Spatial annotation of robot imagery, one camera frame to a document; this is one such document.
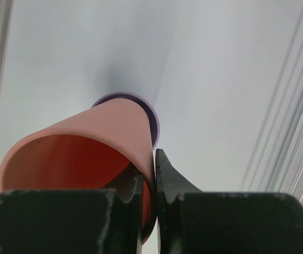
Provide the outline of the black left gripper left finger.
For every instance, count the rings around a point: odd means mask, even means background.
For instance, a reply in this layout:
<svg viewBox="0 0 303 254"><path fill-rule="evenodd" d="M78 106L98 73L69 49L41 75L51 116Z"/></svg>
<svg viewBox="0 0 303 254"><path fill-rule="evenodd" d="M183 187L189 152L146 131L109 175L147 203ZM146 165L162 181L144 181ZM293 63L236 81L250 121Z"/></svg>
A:
<svg viewBox="0 0 303 254"><path fill-rule="evenodd" d="M127 169L105 188L0 194L0 253L140 253L143 176Z"/></svg>

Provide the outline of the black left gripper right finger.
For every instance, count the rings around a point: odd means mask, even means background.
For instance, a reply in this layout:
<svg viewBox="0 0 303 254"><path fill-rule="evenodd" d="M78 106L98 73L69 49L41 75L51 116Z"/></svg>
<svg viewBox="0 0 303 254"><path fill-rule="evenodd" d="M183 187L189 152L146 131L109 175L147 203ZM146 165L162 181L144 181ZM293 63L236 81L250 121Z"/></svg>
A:
<svg viewBox="0 0 303 254"><path fill-rule="evenodd" d="M159 253L303 253L303 206L284 193L203 192L155 153Z"/></svg>

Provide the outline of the pink cup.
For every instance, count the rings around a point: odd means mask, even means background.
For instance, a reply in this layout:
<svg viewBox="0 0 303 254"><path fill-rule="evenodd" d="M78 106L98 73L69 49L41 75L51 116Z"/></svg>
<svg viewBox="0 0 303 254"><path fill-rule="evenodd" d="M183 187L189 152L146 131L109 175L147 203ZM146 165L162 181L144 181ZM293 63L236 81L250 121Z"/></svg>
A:
<svg viewBox="0 0 303 254"><path fill-rule="evenodd" d="M13 145L0 165L0 192L98 189L128 165L143 175L142 240L156 220L153 147L148 117L137 103L113 99Z"/></svg>

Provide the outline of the purple cup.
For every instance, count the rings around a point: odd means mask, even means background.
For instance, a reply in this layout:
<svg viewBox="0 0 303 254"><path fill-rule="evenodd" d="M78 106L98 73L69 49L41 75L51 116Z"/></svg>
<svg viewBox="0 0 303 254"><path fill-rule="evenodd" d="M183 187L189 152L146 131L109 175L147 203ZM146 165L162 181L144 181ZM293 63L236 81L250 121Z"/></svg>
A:
<svg viewBox="0 0 303 254"><path fill-rule="evenodd" d="M148 120L149 120L152 147L154 150L158 144L159 137L160 137L160 122L159 122L159 118L157 116L156 111L145 98L143 98L137 94L128 93L128 92L114 92L114 93L110 93L110 94L104 95L103 97L99 98L92 105L92 107L95 107L95 106L105 103L107 101L110 101L113 99L118 99L118 98L131 100L131 101L137 103L141 108L143 108L143 110L145 111L145 113L148 117Z"/></svg>

